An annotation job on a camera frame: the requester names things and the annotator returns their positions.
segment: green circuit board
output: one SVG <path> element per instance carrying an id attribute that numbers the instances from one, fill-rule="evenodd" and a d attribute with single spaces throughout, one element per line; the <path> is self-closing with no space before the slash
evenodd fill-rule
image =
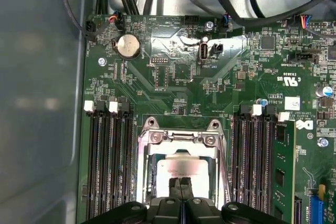
<path id="1" fill-rule="evenodd" d="M 98 27 L 107 19 L 104 15 L 92 17 Z M 129 102 L 132 121 L 122 127 L 131 132 L 126 129 L 121 138 L 132 141 L 128 146 L 123 143 L 115 146 L 108 140 L 96 143 L 100 148 L 92 159 L 92 136 L 96 134 L 101 139 L 100 134 L 108 134 L 109 122 L 106 125 L 104 119 L 94 122 L 83 113 L 77 223 L 123 200 L 136 199 L 136 140 L 149 116 L 154 116 L 161 127 L 170 129 L 205 129 L 210 120 L 218 119 L 227 141 L 232 183 L 235 116 L 241 105 L 250 110 L 261 101 L 276 110 L 275 133 L 267 138 L 274 143 L 269 213 L 289 223 L 315 224 L 312 215 L 315 216 L 316 210 L 312 209 L 311 199 L 320 195 L 323 223 L 334 223 L 335 102 L 333 95 L 317 95 L 324 86 L 336 90 L 336 47 L 332 39 L 312 35 L 289 20 L 268 27 L 233 29 L 231 24 L 224 27 L 221 20 L 213 17 L 124 16 L 123 19 L 124 31 L 111 24 L 96 41 L 87 43 L 83 103 L 92 101 L 98 106 L 103 102 L 108 106 L 110 101 Z M 213 24 L 211 29 L 206 27 L 207 22 Z M 336 23 L 331 21 L 313 20 L 310 27 L 324 34 L 336 33 Z M 114 40 L 125 33 L 135 35 L 141 44 L 140 55 L 132 60 L 124 60 L 113 49 Z M 208 47 L 208 57 L 202 62 L 198 55 L 200 41 Z M 285 114 L 289 118 L 279 122 L 280 115 Z M 321 138 L 328 140 L 328 146 L 318 145 Z M 106 189 L 108 198 L 101 206 L 95 203 L 99 196 L 90 198 L 88 185 L 96 183 L 110 188 L 115 179 L 110 166 L 116 148 L 129 150 L 129 153 L 121 151 L 118 158 L 129 156 L 126 164 L 131 167 L 127 178 L 130 189 L 127 198 L 118 192 L 118 199 L 117 194 Z M 96 164 L 89 168 L 92 160 L 97 160 Z M 297 198 L 302 202 L 301 222 L 295 219 Z M 91 210 L 88 202 L 93 204 Z"/>

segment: motherboard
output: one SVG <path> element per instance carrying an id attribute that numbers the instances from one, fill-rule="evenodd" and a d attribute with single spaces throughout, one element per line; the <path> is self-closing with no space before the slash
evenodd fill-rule
<path id="1" fill-rule="evenodd" d="M 100 27 L 107 15 L 92 16 Z M 336 215 L 336 22 L 130 16 L 87 42 L 77 223 L 169 194 L 288 223 Z"/>

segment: screw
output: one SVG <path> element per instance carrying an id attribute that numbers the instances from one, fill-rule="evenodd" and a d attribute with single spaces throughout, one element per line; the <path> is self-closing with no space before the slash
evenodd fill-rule
<path id="1" fill-rule="evenodd" d="M 230 204 L 227 206 L 229 209 L 233 210 L 233 211 L 236 211 L 238 210 L 238 207 L 236 205 L 233 205 L 233 204 Z"/>
<path id="2" fill-rule="evenodd" d="M 161 141 L 161 134 L 160 133 L 153 133 L 151 135 L 151 141 L 153 143 L 157 143 L 157 142 Z"/>
<path id="3" fill-rule="evenodd" d="M 201 200 L 200 199 L 193 199 L 193 203 L 194 204 L 199 204 L 199 203 L 201 203 Z"/>
<path id="4" fill-rule="evenodd" d="M 211 31 L 214 29 L 215 24 L 212 21 L 208 21 L 205 23 L 205 30 Z"/>
<path id="5" fill-rule="evenodd" d="M 106 61 L 105 58 L 99 58 L 99 59 L 98 59 L 98 64 L 99 64 L 99 66 L 103 67 L 103 66 L 106 65 L 106 63 L 107 63 L 107 61 Z"/>
<path id="6" fill-rule="evenodd" d="M 213 136 L 207 136 L 205 138 L 205 143 L 207 145 L 213 145 L 216 142 L 216 139 Z"/>
<path id="7" fill-rule="evenodd" d="M 329 141 L 326 138 L 321 137 L 321 138 L 318 139 L 317 145 L 319 147 L 327 147 L 329 145 Z"/>

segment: blue capacitor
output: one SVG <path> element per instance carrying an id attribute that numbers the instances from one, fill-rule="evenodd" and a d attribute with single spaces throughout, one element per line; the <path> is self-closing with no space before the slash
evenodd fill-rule
<path id="1" fill-rule="evenodd" d="M 263 107 L 265 107 L 266 105 L 268 105 L 268 101 L 266 99 L 262 99 L 260 101 L 260 105 L 263 106 Z"/>
<path id="2" fill-rule="evenodd" d="M 330 97 L 332 96 L 332 87 L 326 86 L 320 86 L 316 89 L 316 95 L 318 97 Z"/>

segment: memory chip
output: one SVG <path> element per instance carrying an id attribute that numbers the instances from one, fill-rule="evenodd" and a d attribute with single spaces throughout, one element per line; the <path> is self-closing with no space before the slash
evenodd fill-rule
<path id="1" fill-rule="evenodd" d="M 274 217 L 276 217 L 279 220 L 282 220 L 284 217 L 284 213 L 277 207 L 274 209 Z"/>
<path id="2" fill-rule="evenodd" d="M 275 171 L 275 182 L 279 185 L 279 186 L 284 186 L 284 180 L 285 180 L 285 174 L 283 171 L 276 169 Z"/>
<path id="3" fill-rule="evenodd" d="M 275 49 L 274 36 L 262 36 L 261 37 L 261 49 L 262 50 L 274 50 Z"/>
<path id="4" fill-rule="evenodd" d="M 285 127 L 281 125 L 277 125 L 277 140 L 278 142 L 285 142 Z"/>

